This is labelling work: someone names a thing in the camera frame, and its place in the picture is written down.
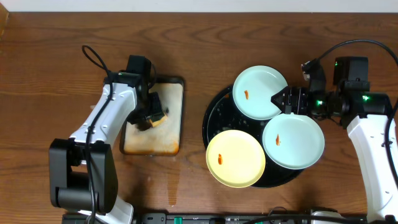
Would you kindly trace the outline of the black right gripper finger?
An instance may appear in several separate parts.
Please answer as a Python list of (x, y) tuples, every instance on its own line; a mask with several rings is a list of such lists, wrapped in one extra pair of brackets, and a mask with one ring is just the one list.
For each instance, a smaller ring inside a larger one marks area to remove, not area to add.
[(271, 97), (272, 100), (283, 100), (288, 94), (288, 87), (286, 86), (281, 91)]
[(271, 102), (280, 109), (282, 113), (285, 113), (285, 101), (283, 99), (271, 99)]

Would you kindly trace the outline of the green yellow sponge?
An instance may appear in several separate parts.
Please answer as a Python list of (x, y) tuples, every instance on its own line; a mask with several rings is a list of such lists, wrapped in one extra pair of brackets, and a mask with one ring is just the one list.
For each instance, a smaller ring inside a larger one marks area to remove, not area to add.
[(165, 113), (163, 113), (162, 115), (151, 117), (149, 122), (150, 122), (150, 125), (154, 128), (154, 127), (162, 124), (164, 121), (166, 121), (167, 118), (168, 118), (168, 116)]

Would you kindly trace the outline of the mint green plate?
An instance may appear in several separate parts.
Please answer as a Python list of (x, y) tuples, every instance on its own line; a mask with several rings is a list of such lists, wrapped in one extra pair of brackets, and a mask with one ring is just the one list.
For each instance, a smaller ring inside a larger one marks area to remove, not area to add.
[(272, 67), (256, 65), (242, 71), (233, 84), (233, 100), (240, 112), (255, 120), (268, 120), (280, 113), (271, 97), (287, 86), (284, 76)]
[(314, 165), (322, 156), (325, 137), (308, 116), (280, 114), (272, 118), (262, 134), (264, 150), (276, 164), (299, 170)]

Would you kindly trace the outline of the pale yellow plate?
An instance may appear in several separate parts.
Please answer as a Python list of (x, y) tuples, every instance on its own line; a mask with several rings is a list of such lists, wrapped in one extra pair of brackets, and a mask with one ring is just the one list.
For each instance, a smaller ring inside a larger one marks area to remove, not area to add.
[(245, 188), (262, 177), (266, 157), (253, 136), (243, 131), (227, 130), (209, 142), (206, 164), (218, 182), (232, 188)]

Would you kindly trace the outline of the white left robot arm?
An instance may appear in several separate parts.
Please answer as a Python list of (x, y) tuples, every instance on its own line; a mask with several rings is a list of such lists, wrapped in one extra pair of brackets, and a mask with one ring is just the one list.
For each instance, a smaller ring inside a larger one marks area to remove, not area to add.
[(86, 223), (132, 223), (134, 209), (118, 196), (112, 146), (127, 123), (163, 117), (159, 92), (148, 74), (113, 72), (99, 102), (68, 139), (49, 147), (50, 201), (82, 213)]

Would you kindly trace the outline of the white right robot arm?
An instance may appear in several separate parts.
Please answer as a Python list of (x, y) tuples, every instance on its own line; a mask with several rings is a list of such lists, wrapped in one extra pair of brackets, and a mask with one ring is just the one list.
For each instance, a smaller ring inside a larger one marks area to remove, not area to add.
[(395, 109), (369, 82), (342, 80), (335, 91), (285, 87), (271, 97), (283, 113), (340, 118), (357, 153), (367, 197), (369, 223), (397, 222)]

